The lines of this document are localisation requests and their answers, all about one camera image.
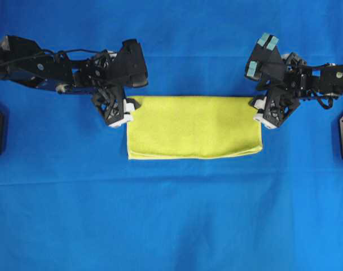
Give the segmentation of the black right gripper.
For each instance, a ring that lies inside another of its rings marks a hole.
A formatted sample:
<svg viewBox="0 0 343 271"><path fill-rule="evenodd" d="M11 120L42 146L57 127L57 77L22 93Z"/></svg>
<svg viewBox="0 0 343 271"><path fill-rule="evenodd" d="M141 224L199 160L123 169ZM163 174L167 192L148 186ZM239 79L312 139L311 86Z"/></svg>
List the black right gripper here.
<svg viewBox="0 0 343 271"><path fill-rule="evenodd" d="M274 86L266 95L257 95L248 104L257 110L255 121L268 129L276 129L300 106L300 100L293 93Z"/></svg>

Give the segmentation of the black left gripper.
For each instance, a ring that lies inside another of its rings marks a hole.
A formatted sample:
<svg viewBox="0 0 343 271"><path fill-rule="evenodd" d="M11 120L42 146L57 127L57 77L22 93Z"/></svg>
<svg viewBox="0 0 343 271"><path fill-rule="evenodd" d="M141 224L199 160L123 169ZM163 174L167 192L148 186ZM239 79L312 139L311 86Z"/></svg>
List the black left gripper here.
<svg viewBox="0 0 343 271"><path fill-rule="evenodd" d="M92 97L92 103L111 128L118 128L132 121L131 112L141 107L135 99L125 97L122 86L99 88Z"/></svg>

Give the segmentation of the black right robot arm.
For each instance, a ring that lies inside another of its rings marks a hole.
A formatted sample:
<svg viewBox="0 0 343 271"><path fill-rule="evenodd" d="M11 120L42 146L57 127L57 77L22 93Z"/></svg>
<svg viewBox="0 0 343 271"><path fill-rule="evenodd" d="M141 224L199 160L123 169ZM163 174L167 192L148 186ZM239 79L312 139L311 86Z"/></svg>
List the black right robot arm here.
<svg viewBox="0 0 343 271"><path fill-rule="evenodd" d="M258 82L258 91L266 92L249 102L257 110L253 120L266 128L280 127L301 101L315 100L328 110L343 95L343 64L309 66L295 53L285 59L280 55L278 58L277 61L250 61L246 74Z"/></svg>

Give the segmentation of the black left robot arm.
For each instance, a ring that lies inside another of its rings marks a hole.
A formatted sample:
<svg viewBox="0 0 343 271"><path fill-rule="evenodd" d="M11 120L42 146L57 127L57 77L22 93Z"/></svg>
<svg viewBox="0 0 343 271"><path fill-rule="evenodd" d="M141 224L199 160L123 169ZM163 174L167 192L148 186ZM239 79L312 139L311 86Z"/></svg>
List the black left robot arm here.
<svg viewBox="0 0 343 271"><path fill-rule="evenodd" d="M148 85L142 47L136 39L122 42L118 51L90 51L83 60L69 58L70 50L43 49L33 41L6 35L0 42L0 81L65 95L90 94L105 124L117 128L133 120L140 107L125 88Z"/></svg>

